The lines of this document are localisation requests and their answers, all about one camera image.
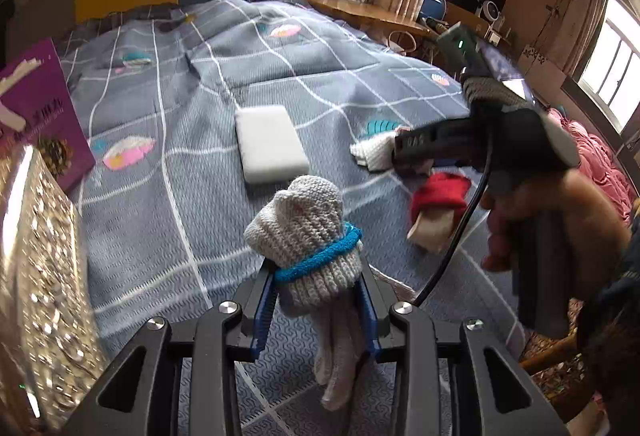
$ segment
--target metal bolt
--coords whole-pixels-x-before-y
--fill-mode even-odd
[[[484,323],[480,319],[469,319],[466,321],[465,326],[469,331],[484,329]]]
[[[394,304],[394,311],[396,313],[400,313],[401,315],[407,315],[411,313],[413,310],[414,310],[414,307],[411,304],[409,304],[409,302],[400,301]]]
[[[146,327],[151,331],[158,331],[164,328],[164,319],[162,317],[152,317],[146,321]]]
[[[233,301],[224,301],[220,303],[220,306],[218,306],[218,311],[220,313],[224,313],[225,315],[235,313],[237,310],[238,305]]]

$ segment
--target pink quilt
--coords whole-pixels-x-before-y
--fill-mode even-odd
[[[580,122],[562,117],[556,109],[549,109],[548,115],[575,139],[580,154],[580,172],[609,196],[620,217],[628,222],[636,191],[615,164],[609,146],[596,135],[589,134]]]

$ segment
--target shiny gold bag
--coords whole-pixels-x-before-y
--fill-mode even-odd
[[[102,374],[78,212],[25,146],[0,161],[0,432],[62,427]]]

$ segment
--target purple package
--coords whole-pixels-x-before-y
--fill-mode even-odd
[[[50,38],[0,71],[0,157],[25,143],[38,148],[64,191],[95,165]]]

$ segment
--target bed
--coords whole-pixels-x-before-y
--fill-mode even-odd
[[[144,6],[87,20],[56,47],[98,160],[72,199],[86,228],[91,301],[109,356],[148,318],[199,316],[260,266],[242,233],[287,183],[244,183],[234,131],[239,107],[286,106],[312,174],[341,189],[346,219],[363,230],[370,264],[414,288],[436,268],[439,256],[405,239],[410,196],[423,179],[370,174],[356,165],[349,145],[371,120],[416,126],[463,116],[460,86],[443,71],[391,53],[295,0]],[[103,157],[129,137],[147,139],[151,150],[135,164],[110,169]],[[479,180],[472,170],[465,173]],[[423,308],[435,319],[482,318],[517,356],[526,337],[510,276],[479,267],[486,215],[476,210]],[[260,359],[236,365],[245,435],[343,431],[346,411],[325,411],[319,401],[315,344],[306,319],[288,319],[276,307]],[[188,433],[189,376],[185,361],[181,434]],[[443,368],[444,434],[450,431],[447,380]],[[386,432],[393,384],[392,364],[366,366],[350,434]]]

